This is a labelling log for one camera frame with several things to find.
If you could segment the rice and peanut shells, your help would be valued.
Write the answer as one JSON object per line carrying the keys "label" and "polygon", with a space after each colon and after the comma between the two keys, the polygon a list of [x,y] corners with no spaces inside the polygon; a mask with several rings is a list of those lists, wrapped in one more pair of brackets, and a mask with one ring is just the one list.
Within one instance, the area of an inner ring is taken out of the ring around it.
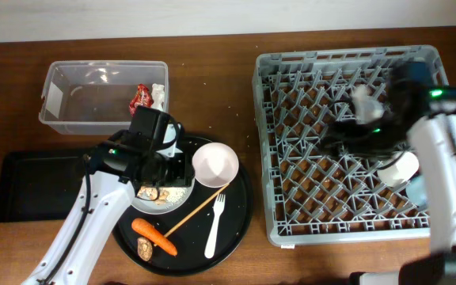
{"label": "rice and peanut shells", "polygon": [[187,188],[148,188],[141,187],[136,196],[141,200],[154,202],[157,205],[180,202],[187,192]]}

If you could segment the grey plate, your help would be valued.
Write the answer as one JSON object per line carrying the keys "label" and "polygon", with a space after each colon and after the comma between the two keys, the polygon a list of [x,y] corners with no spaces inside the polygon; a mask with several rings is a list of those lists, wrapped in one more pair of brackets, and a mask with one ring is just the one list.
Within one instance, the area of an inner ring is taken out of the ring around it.
{"label": "grey plate", "polygon": [[148,215],[163,215],[175,211],[192,194],[195,182],[189,187],[141,187],[131,205]]}

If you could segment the white shallow bowl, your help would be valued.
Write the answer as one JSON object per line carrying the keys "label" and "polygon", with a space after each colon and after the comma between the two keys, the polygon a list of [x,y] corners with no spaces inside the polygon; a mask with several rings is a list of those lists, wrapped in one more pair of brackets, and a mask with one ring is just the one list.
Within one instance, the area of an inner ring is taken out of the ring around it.
{"label": "white shallow bowl", "polygon": [[208,188],[221,188],[238,174],[238,156],[229,146],[209,142],[201,146],[192,157],[195,179]]}

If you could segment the white tissue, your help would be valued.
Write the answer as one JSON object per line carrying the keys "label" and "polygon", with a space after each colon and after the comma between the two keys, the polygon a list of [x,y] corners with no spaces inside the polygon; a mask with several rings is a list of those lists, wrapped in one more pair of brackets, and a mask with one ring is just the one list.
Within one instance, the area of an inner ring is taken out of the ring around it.
{"label": "white tissue", "polygon": [[153,103],[151,108],[157,109],[164,112],[164,103],[165,103],[165,86],[161,84],[154,83],[152,85],[151,96]]}

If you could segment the red snack wrapper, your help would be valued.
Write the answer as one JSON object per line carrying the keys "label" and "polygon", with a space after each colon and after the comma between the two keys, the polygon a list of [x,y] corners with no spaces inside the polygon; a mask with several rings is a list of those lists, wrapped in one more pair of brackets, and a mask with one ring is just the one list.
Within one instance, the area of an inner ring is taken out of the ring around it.
{"label": "red snack wrapper", "polygon": [[133,116],[139,106],[150,108],[153,103],[154,99],[150,95],[149,89],[145,85],[139,84],[135,96],[129,104],[130,114]]}

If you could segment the small white cup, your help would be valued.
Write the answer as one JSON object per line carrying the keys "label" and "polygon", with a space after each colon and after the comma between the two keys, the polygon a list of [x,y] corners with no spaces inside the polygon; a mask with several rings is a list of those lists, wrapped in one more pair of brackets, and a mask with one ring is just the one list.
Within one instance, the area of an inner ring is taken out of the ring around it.
{"label": "small white cup", "polygon": [[382,183],[388,187],[396,187],[408,181],[418,170],[419,161],[417,156],[409,151],[395,154],[390,161],[377,170],[377,174]]}

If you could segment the blue plastic cup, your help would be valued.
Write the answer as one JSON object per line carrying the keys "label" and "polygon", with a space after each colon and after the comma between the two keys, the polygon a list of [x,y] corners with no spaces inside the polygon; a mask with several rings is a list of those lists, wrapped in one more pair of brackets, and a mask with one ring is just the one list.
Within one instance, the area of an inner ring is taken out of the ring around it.
{"label": "blue plastic cup", "polygon": [[423,176],[417,176],[412,178],[406,189],[406,195],[409,201],[418,207],[426,207],[428,203],[425,179]]}

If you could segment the white plastic fork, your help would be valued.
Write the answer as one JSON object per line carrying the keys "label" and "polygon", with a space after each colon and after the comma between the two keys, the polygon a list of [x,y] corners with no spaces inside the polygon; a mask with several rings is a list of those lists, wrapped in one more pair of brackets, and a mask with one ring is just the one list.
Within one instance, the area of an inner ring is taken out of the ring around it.
{"label": "white plastic fork", "polygon": [[213,206],[213,212],[214,212],[214,219],[213,223],[211,225],[211,230],[207,239],[207,244],[204,250],[204,256],[207,259],[211,259],[214,254],[215,254],[215,246],[217,242],[217,235],[218,235],[218,229],[219,229],[219,220],[224,212],[225,208],[225,202],[226,202],[226,195],[225,194],[218,194],[215,203]]}

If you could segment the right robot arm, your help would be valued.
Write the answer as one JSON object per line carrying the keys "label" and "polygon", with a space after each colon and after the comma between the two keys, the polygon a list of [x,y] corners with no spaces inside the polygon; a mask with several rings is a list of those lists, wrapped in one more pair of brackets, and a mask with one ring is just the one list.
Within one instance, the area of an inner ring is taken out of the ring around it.
{"label": "right robot arm", "polygon": [[331,123],[318,150],[340,148],[362,158],[390,158],[396,145],[415,150],[431,215],[431,254],[397,272],[354,272],[350,284],[456,284],[456,88],[434,83],[426,63],[395,66],[387,91],[390,112],[376,120]]}

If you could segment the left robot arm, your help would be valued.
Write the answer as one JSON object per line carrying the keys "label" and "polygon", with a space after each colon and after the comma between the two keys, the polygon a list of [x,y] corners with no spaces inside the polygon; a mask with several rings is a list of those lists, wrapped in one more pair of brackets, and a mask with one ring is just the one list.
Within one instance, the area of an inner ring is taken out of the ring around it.
{"label": "left robot arm", "polygon": [[85,154],[85,176],[74,206],[25,283],[87,283],[112,229],[140,188],[191,186],[191,158],[175,150],[180,136],[170,114],[139,106],[129,128]]}

